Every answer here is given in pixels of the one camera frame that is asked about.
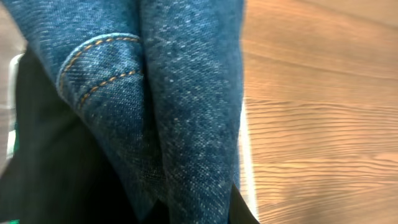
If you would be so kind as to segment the black cloth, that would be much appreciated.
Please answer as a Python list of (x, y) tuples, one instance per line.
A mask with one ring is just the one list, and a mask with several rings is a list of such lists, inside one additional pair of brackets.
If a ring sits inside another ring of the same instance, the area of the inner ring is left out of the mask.
[(16, 77), (19, 148), (1, 175), (1, 221), (136, 223), (111, 164), (31, 49)]

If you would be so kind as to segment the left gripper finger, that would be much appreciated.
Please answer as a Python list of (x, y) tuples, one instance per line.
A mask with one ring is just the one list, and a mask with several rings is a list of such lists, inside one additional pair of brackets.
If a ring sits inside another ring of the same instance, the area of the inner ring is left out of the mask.
[(228, 224), (259, 224), (235, 184), (231, 189)]

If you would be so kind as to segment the blue towel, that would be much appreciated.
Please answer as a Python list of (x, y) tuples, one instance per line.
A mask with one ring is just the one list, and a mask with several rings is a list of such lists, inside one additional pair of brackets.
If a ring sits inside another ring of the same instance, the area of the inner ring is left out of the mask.
[(243, 0), (5, 0), (138, 218), (229, 220), (239, 179)]

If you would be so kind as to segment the blue sequin garment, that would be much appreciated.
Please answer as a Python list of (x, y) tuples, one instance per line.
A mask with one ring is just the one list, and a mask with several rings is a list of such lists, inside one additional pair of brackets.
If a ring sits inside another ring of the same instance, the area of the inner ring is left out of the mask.
[(14, 123), (14, 127), (9, 131), (8, 142), (7, 142), (7, 157), (11, 158), (14, 153), (19, 149), (19, 131), (17, 121)]

